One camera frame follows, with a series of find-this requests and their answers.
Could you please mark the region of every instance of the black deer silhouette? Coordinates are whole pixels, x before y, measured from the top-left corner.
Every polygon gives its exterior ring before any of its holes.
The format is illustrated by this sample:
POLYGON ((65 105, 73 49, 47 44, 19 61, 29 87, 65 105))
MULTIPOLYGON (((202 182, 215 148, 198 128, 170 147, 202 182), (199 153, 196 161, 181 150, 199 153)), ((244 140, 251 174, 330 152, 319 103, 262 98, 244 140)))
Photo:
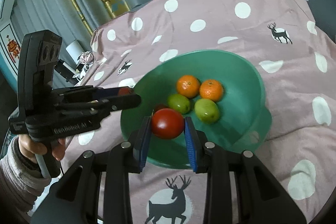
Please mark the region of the black deer silhouette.
POLYGON ((181 188, 178 188, 176 184, 173 185, 175 182, 177 176, 175 179, 171 179, 172 182, 170 182, 169 179, 167 179, 166 184, 170 189, 173 189, 173 195, 171 196, 171 199, 176 200, 173 203, 169 204, 153 204, 151 201, 148 201, 149 203, 149 217, 146 219, 145 224, 147 224, 152 218, 153 224, 156 224, 156 222, 163 216, 165 218, 171 218, 171 223, 175 224, 175 219, 180 218, 181 224, 186 220, 186 216, 184 216, 182 213, 185 211, 185 195, 184 195, 184 189, 186 189, 189 184, 191 183, 190 177, 188 180, 184 178, 181 178, 183 185, 181 188))
POLYGON ((131 61, 132 60, 127 60, 125 62, 125 64, 118 71, 118 75, 122 75, 124 72, 126 72, 129 69, 129 67, 132 65, 131 61))
POLYGON ((275 40, 278 40, 278 41, 281 42, 280 37, 283 37, 284 39, 286 39, 286 44, 288 44, 288 39, 291 42, 291 44, 293 44, 293 42, 291 41, 291 39, 287 36, 286 31, 284 31, 284 32, 277 32, 275 30, 276 26, 277 25, 275 24, 275 22, 272 23, 272 28, 271 28, 271 24, 267 25, 267 28, 272 31, 272 36, 275 38, 275 40))

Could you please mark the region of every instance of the device handle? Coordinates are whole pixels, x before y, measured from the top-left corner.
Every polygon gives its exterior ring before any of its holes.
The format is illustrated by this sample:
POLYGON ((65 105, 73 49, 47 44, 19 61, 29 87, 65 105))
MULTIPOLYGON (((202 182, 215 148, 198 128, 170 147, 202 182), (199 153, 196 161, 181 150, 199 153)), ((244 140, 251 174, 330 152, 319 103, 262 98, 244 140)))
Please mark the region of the device handle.
POLYGON ((40 166, 41 174, 44 178, 56 178, 60 175, 60 162, 52 155, 52 149, 58 145, 58 140, 50 142, 42 142, 48 149, 44 155, 37 155, 37 163, 40 166))

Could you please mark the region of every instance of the green bowl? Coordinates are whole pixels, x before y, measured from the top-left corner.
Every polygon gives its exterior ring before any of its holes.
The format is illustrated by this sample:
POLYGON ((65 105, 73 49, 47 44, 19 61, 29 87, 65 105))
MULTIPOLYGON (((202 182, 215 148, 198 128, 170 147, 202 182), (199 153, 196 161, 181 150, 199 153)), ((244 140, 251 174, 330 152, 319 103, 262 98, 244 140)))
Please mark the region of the green bowl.
MULTIPOLYGON (((263 80, 246 59, 217 50, 179 55, 147 73, 134 87, 142 98, 141 105, 121 113, 121 131, 125 140, 140 128, 142 119, 150 116, 157 104, 167 104, 168 96, 176 93, 176 81, 183 75, 193 75, 201 82, 216 79, 226 90, 222 100, 217 102, 221 112, 218 122, 204 124, 193 110, 186 114, 192 118, 196 130, 205 132, 209 141, 226 150, 255 151, 272 123, 271 114, 265 107, 263 80)), ((166 168, 190 168, 184 134, 173 140, 152 135, 147 161, 166 168)))

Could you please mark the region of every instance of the polka dot blanket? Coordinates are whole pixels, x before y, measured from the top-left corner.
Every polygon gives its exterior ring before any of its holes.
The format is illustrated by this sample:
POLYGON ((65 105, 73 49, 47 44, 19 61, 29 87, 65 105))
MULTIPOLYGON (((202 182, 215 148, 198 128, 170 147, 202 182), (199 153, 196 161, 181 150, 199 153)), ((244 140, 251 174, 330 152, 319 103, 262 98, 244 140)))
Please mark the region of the polka dot blanket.
MULTIPOLYGON (((186 52, 219 49, 248 59, 263 78, 273 117, 256 155, 308 222, 330 197, 336 186, 336 46, 315 26, 305 0, 153 0, 96 29, 91 46, 95 63, 81 84, 104 88, 134 86, 186 52)), ((85 150, 99 153, 122 142, 120 114, 69 139, 64 168, 85 150)), ((129 178, 134 223, 202 223, 206 179, 147 163, 129 178), (166 182, 175 177, 182 190, 172 199, 166 182), (161 215, 156 204, 169 213, 161 215)), ((102 183, 101 216, 103 192, 102 183)))

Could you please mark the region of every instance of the sleeve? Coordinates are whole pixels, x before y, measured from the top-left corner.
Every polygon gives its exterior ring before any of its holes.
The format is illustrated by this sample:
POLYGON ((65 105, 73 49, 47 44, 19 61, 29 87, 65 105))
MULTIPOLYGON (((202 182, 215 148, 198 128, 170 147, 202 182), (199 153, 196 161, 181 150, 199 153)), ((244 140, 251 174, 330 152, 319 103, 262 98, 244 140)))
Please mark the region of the sleeve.
POLYGON ((19 211, 28 212, 51 179, 42 177, 38 170, 29 170, 17 154, 15 145, 18 137, 11 141, 7 155, 0 160, 0 187, 6 194, 4 199, 11 202, 19 211))

